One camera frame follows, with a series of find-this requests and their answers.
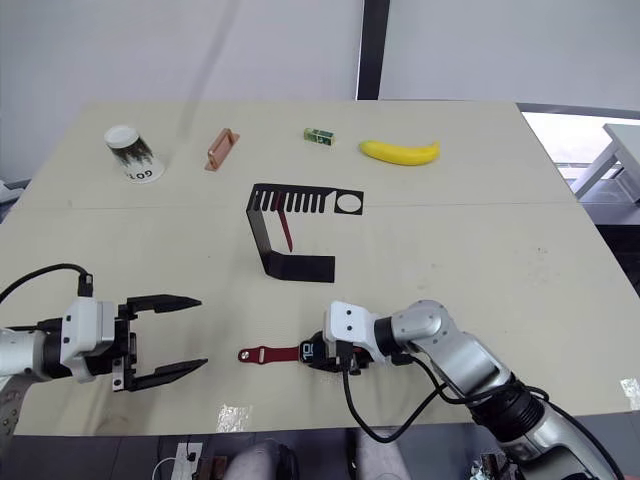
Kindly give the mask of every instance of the red watch strap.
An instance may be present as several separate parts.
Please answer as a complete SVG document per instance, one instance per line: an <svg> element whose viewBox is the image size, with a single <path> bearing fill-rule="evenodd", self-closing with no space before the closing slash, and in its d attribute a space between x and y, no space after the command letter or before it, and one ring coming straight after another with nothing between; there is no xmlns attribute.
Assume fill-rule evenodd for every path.
<svg viewBox="0 0 640 480"><path fill-rule="evenodd" d="M298 347L271 348L261 345L255 348L243 348L238 352L238 360L243 363L264 365L271 362L297 362Z"/></svg>

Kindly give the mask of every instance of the banana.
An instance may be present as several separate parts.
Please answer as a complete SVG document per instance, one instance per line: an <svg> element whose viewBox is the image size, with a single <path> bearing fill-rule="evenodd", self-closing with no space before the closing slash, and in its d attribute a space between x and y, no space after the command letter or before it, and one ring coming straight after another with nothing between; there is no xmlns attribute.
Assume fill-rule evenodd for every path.
<svg viewBox="0 0 640 480"><path fill-rule="evenodd" d="M390 143L366 140L360 143L360 150L370 157L396 165L424 165L440 155L440 142L427 147L400 147Z"/></svg>

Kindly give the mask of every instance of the tape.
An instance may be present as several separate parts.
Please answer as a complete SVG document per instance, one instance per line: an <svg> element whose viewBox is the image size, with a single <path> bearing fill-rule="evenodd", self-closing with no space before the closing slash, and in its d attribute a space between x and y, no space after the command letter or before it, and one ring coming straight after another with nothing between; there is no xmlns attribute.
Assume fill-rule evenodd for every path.
<svg viewBox="0 0 640 480"><path fill-rule="evenodd" d="M244 432L249 426L252 406L232 407L222 404L218 412L217 433Z"/></svg>
<svg viewBox="0 0 640 480"><path fill-rule="evenodd" d="M637 378L623 378L620 380L622 391L629 399L631 410L640 410L640 383Z"/></svg>

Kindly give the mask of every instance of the beige table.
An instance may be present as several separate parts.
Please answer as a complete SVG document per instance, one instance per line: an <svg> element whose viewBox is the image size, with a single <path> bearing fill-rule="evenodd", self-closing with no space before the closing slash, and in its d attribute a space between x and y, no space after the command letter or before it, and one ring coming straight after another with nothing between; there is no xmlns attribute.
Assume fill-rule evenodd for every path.
<svg viewBox="0 0 640 480"><path fill-rule="evenodd" d="M160 388L110 392L110 379L33 387L18 433L177 434L351 426L336 375L295 363L244 365L240 348L291 346L322 327L334 300L390 313L418 298L443 302L526 382L574 414L624 411L623 378L638 375L640 301L515 106L495 103L205 104L172 147L181 105L94 107L0 226L0 282L73 261L96 295L176 293L203 306L134 322L140 373L206 356ZM119 121L173 156L165 175L131 185L101 144ZM221 127L240 141L216 173L203 170ZM333 148L304 142L332 130ZM403 168L357 152L358 141L442 142L432 165ZM255 182L361 188L364 215L290 215L297 251L334 254L336 282L264 275L244 208ZM284 238L268 225L276 249ZM73 277L17 291L2 324L62 312ZM413 367L372 367L352 382L371 424L398 424L431 390ZM464 421L436 400L419 423Z"/></svg>

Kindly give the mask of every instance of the small green box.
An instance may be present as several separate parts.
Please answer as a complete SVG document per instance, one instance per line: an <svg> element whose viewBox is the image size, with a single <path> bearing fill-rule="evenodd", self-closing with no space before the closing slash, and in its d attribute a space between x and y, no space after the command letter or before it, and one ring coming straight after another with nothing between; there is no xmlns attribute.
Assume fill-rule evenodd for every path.
<svg viewBox="0 0 640 480"><path fill-rule="evenodd" d="M322 145L333 145L335 135L325 130L318 130L316 128L305 128L304 139L310 142L321 143Z"/></svg>

